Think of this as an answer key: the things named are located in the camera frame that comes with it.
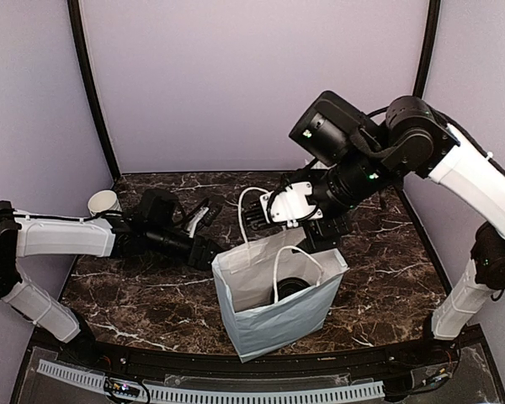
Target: white rope handle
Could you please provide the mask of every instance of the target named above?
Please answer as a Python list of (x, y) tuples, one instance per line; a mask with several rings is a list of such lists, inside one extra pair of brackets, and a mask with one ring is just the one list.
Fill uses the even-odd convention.
[(239, 222), (239, 230), (242, 231), (242, 237), (243, 237), (243, 241), (248, 244), (249, 243), (249, 240), (247, 238), (247, 234), (245, 234), (245, 228), (243, 227), (243, 218), (242, 218), (242, 203), (243, 203), (243, 197), (245, 196), (245, 194), (249, 191), (260, 191), (260, 192), (264, 192), (265, 194), (268, 193), (268, 190), (264, 189), (264, 188), (258, 188), (258, 187), (249, 187), (247, 189), (244, 189), (240, 195), (239, 195), (239, 199), (237, 200), (237, 221)]
[[(277, 256), (275, 257), (275, 264), (274, 264), (274, 267), (273, 267), (273, 290), (275, 292), (275, 301), (274, 301), (274, 303), (278, 303), (279, 302), (279, 291), (277, 290), (277, 272), (279, 271), (280, 254), (284, 250), (294, 250), (294, 251), (298, 251), (298, 252), (304, 254), (307, 258), (309, 258), (320, 269), (320, 272), (322, 274), (324, 273), (322, 265), (318, 261), (316, 261), (309, 253), (304, 252), (301, 248), (296, 247), (296, 246), (285, 246), (285, 247), (282, 247), (279, 250), (279, 252), (277, 252)], [(316, 286), (320, 286), (320, 278), (321, 277), (322, 277), (321, 275), (318, 277), (318, 280), (316, 281)]]

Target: white paper cup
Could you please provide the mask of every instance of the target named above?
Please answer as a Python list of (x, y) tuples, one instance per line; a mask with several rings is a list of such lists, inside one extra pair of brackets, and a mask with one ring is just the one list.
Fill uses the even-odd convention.
[(106, 210), (121, 211), (118, 195), (109, 189), (106, 189), (105, 191), (99, 191), (94, 194), (88, 201), (88, 210), (92, 216), (96, 216), (97, 213), (101, 213)]

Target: marble tabletop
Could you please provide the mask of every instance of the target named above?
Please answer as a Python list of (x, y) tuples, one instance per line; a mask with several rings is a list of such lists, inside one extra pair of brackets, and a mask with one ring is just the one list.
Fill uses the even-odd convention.
[[(123, 207), (149, 188), (177, 194), (186, 210), (221, 195), (224, 208), (202, 231), (224, 248), (242, 243), (237, 197), (243, 189), (273, 189), (280, 173), (130, 174), (115, 190)], [(252, 200), (250, 194), (245, 200)], [(353, 232), (339, 249), (344, 275), (323, 329), (274, 354), (314, 354), (417, 339), (424, 318), (445, 297), (439, 277), (393, 189), (350, 213)], [(251, 233), (251, 239), (274, 230)], [(80, 257), (62, 302), (87, 319), (99, 341), (191, 354), (235, 354), (222, 324), (211, 272), (149, 252), (127, 259)]]

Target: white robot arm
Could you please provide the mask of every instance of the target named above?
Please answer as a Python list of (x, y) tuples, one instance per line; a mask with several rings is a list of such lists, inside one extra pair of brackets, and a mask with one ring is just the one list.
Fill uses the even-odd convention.
[(194, 228), (185, 227), (190, 223), (209, 226), (221, 211), (221, 202), (205, 199), (189, 215), (182, 212), (181, 221), (174, 222), (178, 205), (177, 196), (162, 189), (147, 190), (139, 205), (126, 214), (108, 211), (85, 219), (35, 215), (14, 210), (7, 201), (0, 202), (0, 300), (65, 344), (73, 346), (84, 339), (79, 349), (86, 350), (86, 340), (94, 340), (86, 322), (30, 279), (17, 258), (41, 254), (122, 258), (152, 249), (181, 258), (191, 267), (209, 270), (222, 249), (194, 234)]
[(505, 173), (458, 124), (420, 98), (401, 97), (376, 125), (332, 92), (303, 114), (290, 138), (328, 170), (301, 169), (245, 212), (252, 228), (303, 226), (309, 252), (333, 248), (348, 232), (344, 214), (408, 173), (459, 195), (487, 223), (459, 283), (434, 312), (432, 337), (453, 340), (488, 298), (505, 289)]

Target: light purple panel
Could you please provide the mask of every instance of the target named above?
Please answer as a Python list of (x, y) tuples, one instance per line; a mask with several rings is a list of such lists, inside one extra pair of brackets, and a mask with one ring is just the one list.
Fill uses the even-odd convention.
[[(0, 1), (0, 199), (86, 215), (111, 178), (88, 109), (62, 0)], [(24, 269), (57, 296), (72, 257), (30, 258)], [(9, 402), (32, 326), (0, 303), (0, 404)]]
[[(505, 168), (505, 1), (442, 3), (425, 98), (461, 123)], [(484, 221), (449, 191), (407, 181), (407, 192), (454, 284)], [(505, 384), (505, 296), (476, 318)]]
[(126, 173), (295, 168), (325, 89), (364, 111), (412, 91), (426, 0), (83, 0)]

